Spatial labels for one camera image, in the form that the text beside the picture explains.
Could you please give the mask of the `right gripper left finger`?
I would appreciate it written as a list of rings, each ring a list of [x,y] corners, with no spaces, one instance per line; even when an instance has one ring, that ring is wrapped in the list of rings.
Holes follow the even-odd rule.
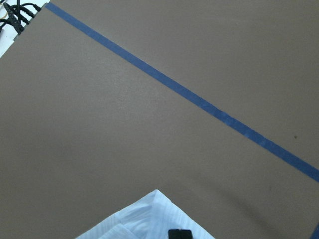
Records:
[[[181,230],[180,229],[170,229],[168,231],[169,239],[181,239]]]

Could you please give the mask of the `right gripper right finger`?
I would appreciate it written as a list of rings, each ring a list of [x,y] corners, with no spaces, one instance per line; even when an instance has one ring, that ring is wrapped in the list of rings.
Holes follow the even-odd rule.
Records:
[[[191,230],[180,230],[180,238],[181,239],[193,239]]]

